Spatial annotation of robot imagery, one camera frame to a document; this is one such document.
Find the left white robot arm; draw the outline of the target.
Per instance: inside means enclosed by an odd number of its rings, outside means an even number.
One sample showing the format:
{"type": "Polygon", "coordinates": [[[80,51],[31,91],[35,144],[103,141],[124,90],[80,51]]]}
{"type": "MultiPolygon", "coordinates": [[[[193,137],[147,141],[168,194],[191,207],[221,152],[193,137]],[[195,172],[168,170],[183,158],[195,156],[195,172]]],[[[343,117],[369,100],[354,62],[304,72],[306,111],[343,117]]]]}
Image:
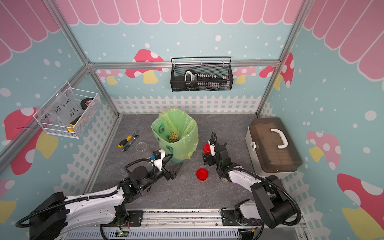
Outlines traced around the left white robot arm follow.
{"type": "Polygon", "coordinates": [[[174,180],[183,164],[172,162],[172,158],[173,154],[157,150],[148,158],[132,161],[124,167],[128,176],[103,191],[67,197],[63,192],[54,193],[15,226],[28,228],[31,240],[54,240],[91,226],[118,227],[124,235],[124,229],[134,226],[141,213],[128,211],[126,204],[150,191],[158,180],[174,180]]]}

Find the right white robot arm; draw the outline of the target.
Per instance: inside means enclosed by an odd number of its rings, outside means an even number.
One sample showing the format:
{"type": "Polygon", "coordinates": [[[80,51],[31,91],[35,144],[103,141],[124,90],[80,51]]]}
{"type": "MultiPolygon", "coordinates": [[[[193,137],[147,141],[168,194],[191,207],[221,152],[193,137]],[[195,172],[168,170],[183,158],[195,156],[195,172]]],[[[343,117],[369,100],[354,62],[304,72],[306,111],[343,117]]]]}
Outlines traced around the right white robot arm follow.
{"type": "Polygon", "coordinates": [[[232,162],[227,144],[219,144],[217,134],[212,132],[208,140],[210,151],[203,154],[206,165],[215,166],[221,179],[235,183],[250,191],[252,200],[244,200],[235,205],[234,219],[245,225],[251,220],[270,229],[278,225],[295,226],[302,218],[298,203],[286,191],[282,181],[274,175],[259,176],[232,162]]]}

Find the peanut pile in bin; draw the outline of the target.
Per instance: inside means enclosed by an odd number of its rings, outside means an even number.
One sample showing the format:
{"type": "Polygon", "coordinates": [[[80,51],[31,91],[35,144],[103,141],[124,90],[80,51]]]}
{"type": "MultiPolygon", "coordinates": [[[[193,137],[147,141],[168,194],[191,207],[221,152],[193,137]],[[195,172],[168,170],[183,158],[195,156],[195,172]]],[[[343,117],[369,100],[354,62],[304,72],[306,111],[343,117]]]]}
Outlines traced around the peanut pile in bin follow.
{"type": "Polygon", "coordinates": [[[173,132],[173,133],[171,133],[171,134],[168,136],[168,139],[169,139],[169,142],[170,142],[170,143],[178,142],[178,141],[179,141],[179,135],[178,135],[178,133],[173,132]]]}

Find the green bag trash bin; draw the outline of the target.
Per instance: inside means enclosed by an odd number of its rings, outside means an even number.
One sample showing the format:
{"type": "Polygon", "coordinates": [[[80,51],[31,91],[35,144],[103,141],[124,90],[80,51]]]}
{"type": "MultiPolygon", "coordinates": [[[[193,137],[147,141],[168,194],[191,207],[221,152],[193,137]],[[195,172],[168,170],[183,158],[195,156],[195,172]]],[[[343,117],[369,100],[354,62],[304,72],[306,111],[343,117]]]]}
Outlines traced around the green bag trash bin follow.
{"type": "Polygon", "coordinates": [[[160,148],[172,154],[176,163],[190,159],[197,149],[198,124],[180,109],[172,108],[162,112],[151,128],[160,148]]]}

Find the brown lid storage box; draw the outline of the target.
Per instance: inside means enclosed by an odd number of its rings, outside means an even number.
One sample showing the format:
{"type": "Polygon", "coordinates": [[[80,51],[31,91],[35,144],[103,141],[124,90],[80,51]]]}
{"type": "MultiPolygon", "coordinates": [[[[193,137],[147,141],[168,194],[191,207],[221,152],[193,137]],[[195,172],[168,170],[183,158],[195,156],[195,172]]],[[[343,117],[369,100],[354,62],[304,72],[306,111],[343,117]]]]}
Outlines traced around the brown lid storage box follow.
{"type": "Polygon", "coordinates": [[[283,179],[295,173],[303,161],[280,118],[255,118],[246,143],[257,175],[283,179]]]}

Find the socket set in basket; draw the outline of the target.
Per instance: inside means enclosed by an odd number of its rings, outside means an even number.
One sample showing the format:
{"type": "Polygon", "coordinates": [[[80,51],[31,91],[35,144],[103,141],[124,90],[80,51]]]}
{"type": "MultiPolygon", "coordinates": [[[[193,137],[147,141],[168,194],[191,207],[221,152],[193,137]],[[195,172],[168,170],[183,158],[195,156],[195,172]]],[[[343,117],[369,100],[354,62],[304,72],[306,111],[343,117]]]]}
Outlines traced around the socket set in basket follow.
{"type": "Polygon", "coordinates": [[[199,89],[227,89],[231,87],[231,80],[227,76],[219,78],[216,75],[197,74],[193,71],[186,71],[184,84],[188,87],[199,89]]]}

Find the black tape roll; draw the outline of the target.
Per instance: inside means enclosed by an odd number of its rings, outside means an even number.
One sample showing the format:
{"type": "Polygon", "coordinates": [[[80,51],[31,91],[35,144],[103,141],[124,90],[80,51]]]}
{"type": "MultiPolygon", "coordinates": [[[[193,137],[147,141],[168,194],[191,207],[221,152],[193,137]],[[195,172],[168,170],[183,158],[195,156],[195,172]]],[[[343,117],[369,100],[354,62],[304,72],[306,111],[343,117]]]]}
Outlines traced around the black tape roll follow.
{"type": "Polygon", "coordinates": [[[85,98],[81,100],[81,103],[80,103],[81,108],[85,111],[88,108],[88,106],[92,103],[92,101],[93,101],[93,98],[85,98]]]}

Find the yellow black tool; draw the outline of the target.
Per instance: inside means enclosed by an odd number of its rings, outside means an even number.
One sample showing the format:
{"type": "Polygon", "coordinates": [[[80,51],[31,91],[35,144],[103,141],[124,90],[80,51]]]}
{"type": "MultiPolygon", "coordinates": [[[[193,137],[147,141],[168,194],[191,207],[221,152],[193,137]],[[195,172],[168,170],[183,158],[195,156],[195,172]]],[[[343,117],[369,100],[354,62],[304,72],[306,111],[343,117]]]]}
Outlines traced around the yellow black tool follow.
{"type": "Polygon", "coordinates": [[[81,118],[81,116],[77,117],[75,120],[73,120],[71,123],[70,123],[70,128],[68,129],[68,132],[70,132],[71,134],[75,132],[75,125],[76,123],[79,121],[79,119],[81,118]]]}

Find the clear plastic bag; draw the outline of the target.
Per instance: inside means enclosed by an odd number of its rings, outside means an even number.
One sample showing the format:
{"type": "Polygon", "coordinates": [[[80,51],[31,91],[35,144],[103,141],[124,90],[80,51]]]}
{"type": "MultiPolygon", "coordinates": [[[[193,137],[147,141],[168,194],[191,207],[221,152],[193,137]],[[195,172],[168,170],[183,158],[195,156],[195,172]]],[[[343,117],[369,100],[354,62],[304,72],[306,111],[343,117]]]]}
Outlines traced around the clear plastic bag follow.
{"type": "Polygon", "coordinates": [[[80,102],[75,97],[72,89],[64,92],[58,91],[51,103],[43,108],[40,116],[40,122],[44,127],[71,127],[70,123],[77,117],[82,116],[84,110],[81,108],[80,102]]]}

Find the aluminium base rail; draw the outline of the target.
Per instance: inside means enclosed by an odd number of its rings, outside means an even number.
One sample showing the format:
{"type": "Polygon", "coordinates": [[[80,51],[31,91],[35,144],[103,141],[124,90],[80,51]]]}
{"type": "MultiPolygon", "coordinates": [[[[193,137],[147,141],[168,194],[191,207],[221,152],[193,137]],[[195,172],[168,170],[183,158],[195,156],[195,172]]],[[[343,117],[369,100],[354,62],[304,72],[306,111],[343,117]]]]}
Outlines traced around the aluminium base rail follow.
{"type": "Polygon", "coordinates": [[[310,240],[304,220],[295,226],[239,223],[232,209],[145,209],[130,211],[133,221],[119,227],[93,225],[68,232],[60,240],[310,240]]]}

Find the black mesh wall basket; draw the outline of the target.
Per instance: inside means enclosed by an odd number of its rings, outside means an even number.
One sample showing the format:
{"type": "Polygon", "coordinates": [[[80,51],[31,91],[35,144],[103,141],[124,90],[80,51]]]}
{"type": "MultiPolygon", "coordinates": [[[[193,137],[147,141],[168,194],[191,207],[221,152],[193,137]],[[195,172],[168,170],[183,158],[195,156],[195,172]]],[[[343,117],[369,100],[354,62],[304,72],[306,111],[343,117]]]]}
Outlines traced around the black mesh wall basket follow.
{"type": "Polygon", "coordinates": [[[234,83],[231,63],[231,57],[172,58],[172,91],[230,91],[234,83]]]}

